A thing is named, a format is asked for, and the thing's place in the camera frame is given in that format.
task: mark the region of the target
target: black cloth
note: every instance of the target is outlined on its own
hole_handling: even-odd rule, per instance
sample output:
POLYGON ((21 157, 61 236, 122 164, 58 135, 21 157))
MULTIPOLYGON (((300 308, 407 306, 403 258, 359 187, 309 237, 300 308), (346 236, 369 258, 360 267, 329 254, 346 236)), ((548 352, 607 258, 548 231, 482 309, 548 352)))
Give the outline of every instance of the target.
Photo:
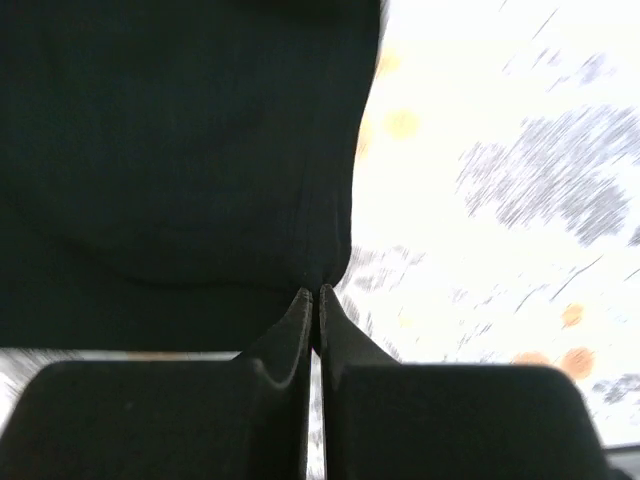
POLYGON ((0 5, 0 348, 239 350, 340 280, 379 0, 0 5))

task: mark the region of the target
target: patterned tablecloth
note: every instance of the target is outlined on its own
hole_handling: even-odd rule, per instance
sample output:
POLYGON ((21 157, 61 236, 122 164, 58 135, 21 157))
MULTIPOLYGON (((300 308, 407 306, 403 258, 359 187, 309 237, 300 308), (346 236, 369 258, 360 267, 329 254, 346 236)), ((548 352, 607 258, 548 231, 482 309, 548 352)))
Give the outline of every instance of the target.
MULTIPOLYGON (((394 0, 338 289, 403 361, 562 369, 609 446, 640 443, 634 7, 394 0)), ((0 418, 51 358, 0 357, 0 418)), ((322 478, 317 363, 313 376, 309 474, 322 478)))

